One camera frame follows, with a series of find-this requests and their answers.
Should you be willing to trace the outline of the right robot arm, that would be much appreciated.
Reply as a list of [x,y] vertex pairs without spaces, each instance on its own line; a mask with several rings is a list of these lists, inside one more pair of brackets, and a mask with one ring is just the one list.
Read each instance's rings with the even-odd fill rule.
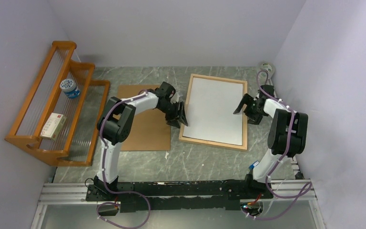
[[270,188],[271,175],[282,163],[301,154],[306,145],[308,115],[293,110],[281,99],[275,98],[272,85],[262,85],[257,97],[244,94],[233,112],[243,112],[252,125],[260,124],[265,116],[272,118],[269,130],[268,150],[259,162],[250,166],[243,192],[249,198]]

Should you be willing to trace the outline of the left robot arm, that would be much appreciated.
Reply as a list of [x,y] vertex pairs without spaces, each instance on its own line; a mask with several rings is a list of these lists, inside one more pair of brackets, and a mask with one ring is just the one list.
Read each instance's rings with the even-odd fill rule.
[[130,98],[112,97],[97,123],[101,141],[100,167],[93,178],[93,186],[105,200],[112,200],[118,193],[118,161],[123,142],[131,132],[136,115],[158,109],[165,115],[166,123],[180,128],[187,126],[185,102],[176,89],[162,82],[155,89],[143,89]]

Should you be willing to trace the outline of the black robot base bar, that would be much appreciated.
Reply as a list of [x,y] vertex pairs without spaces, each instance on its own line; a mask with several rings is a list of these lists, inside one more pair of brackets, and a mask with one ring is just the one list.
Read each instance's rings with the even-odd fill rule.
[[110,196],[88,185],[86,201],[119,202],[122,213],[151,210],[223,208],[238,210],[256,199],[272,199],[269,190],[249,188],[245,180],[119,182],[118,193]]

